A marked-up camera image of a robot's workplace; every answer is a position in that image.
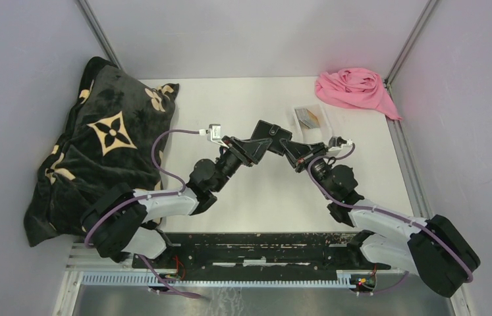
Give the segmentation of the black leather card holder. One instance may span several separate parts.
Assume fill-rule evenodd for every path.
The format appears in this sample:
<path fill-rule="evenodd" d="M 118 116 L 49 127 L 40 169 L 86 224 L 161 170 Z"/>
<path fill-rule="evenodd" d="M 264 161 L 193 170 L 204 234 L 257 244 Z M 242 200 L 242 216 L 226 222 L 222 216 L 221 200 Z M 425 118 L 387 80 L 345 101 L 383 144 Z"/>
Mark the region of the black leather card holder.
<path fill-rule="evenodd" d="M 252 135 L 251 140 L 260 140 L 269 138 L 272 140 L 271 145 L 268 150 L 277 155 L 283 156 L 285 154 L 285 149 L 281 144 L 281 140 L 291 140 L 292 132 L 280 127 L 276 124 L 271 124 L 264 120 L 259 120 Z"/>

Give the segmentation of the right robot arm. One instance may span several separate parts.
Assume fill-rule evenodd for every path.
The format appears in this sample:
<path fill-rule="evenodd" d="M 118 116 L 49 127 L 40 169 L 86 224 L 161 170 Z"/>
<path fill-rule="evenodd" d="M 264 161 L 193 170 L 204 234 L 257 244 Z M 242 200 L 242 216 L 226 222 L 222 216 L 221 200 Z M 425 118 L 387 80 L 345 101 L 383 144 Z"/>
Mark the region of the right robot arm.
<path fill-rule="evenodd" d="M 329 201 L 327 209 L 332 218 L 359 229 L 346 252 L 352 267 L 363 269 L 370 263 L 380 263 L 402 269 L 446 298 L 474 281 L 480 258 L 448 218 L 404 215 L 356 191 L 353 169 L 339 163 L 354 153 L 354 142 L 333 138 L 329 145 L 287 139 L 279 143 L 293 169 L 307 172 Z"/>

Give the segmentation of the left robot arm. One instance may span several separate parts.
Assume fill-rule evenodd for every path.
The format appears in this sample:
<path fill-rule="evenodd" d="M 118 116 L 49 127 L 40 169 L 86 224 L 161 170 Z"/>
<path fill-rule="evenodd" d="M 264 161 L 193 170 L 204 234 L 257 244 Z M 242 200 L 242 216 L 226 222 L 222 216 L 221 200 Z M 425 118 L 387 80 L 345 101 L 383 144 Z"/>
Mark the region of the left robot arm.
<path fill-rule="evenodd" d="M 117 184 L 100 197 L 81 217 L 86 231 L 84 243 L 100 257 L 114 258 L 133 253 L 164 268 L 172 263 L 174 251 L 168 238 L 158 229 L 142 225 L 157 218 L 192 216 L 207 211 L 241 166 L 260 162 L 271 147 L 270 138 L 239 140 L 223 138 L 226 150 L 218 159 L 201 159 L 182 189 L 137 190 L 126 183 Z"/>

